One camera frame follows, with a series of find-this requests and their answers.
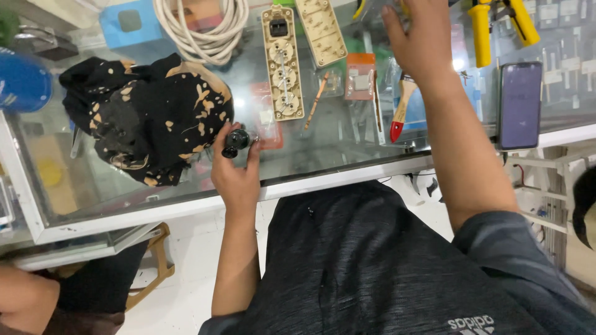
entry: yellow pliers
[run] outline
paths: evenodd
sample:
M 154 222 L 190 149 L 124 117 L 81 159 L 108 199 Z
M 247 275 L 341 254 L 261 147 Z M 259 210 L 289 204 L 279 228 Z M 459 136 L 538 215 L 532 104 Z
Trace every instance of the yellow pliers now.
M 502 2 L 505 9 L 498 11 L 497 5 Z M 509 15 L 517 35 L 524 46 L 530 46 L 540 41 L 536 27 L 527 13 L 522 0 L 473 0 L 472 9 L 468 14 L 472 17 L 474 29 L 474 49 L 476 50 L 476 67 L 488 66 L 492 62 L 490 33 L 492 24 L 489 13 L 493 12 L 492 22 L 497 22 L 505 15 Z

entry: white floor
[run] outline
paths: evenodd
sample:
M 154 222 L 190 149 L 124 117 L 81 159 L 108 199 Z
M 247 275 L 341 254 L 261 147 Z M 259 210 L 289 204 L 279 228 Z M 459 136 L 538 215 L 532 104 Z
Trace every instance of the white floor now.
M 453 239 L 447 210 L 441 203 L 423 203 L 408 185 L 404 176 L 384 178 L 394 188 L 412 212 L 447 240 Z M 265 272 L 267 227 L 277 200 L 264 201 L 257 207 L 257 239 L 260 268 Z M 210 317 L 211 298 L 217 271 L 219 248 L 224 234 L 225 211 L 187 216 L 168 221 L 171 230 L 169 252 L 176 265 L 176 274 L 126 314 L 126 322 L 118 335 L 196 335 L 202 323 Z M 146 259 L 135 286 L 144 286 L 156 276 Z

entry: coiled white cable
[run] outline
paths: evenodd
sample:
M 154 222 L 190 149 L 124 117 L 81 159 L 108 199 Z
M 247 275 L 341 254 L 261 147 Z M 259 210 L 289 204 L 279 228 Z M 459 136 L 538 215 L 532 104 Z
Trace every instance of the coiled white cable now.
M 204 34 L 187 28 L 182 0 L 176 0 L 179 21 L 176 21 L 172 14 L 170 0 L 153 0 L 153 8 L 162 27 L 186 60 L 224 65 L 229 62 L 232 51 L 242 37 L 242 30 L 249 19 L 249 3 L 247 0 L 222 2 L 222 22 Z

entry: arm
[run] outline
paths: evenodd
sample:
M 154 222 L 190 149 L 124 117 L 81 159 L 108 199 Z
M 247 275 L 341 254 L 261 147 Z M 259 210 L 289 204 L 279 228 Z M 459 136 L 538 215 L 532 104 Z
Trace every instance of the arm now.
M 238 168 L 221 155 L 225 137 L 239 123 L 226 123 L 213 145 L 211 178 L 226 206 L 225 231 L 219 254 L 217 278 L 211 305 L 212 316 L 244 311 L 260 281 L 259 250 L 254 219 L 259 199 L 259 149 L 254 143 L 246 168 Z
M 60 284 L 17 268 L 0 266 L 0 323 L 41 335 L 54 313 Z
M 478 213 L 518 211 L 511 182 L 453 70 L 449 7 L 444 0 L 403 0 L 412 26 L 395 10 L 383 20 L 398 64 L 418 83 L 426 107 L 437 178 L 454 231 Z

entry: person's left hand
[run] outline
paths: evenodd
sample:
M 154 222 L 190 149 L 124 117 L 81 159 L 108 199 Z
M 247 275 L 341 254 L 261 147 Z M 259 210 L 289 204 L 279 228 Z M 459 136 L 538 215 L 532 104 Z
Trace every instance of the person's left hand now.
M 243 215 L 255 211 L 259 201 L 260 143 L 255 141 L 250 147 L 246 167 L 236 167 L 231 159 L 222 156 L 226 136 L 236 129 L 240 129 L 240 123 L 226 122 L 215 139 L 211 181 L 223 198 L 226 211 Z

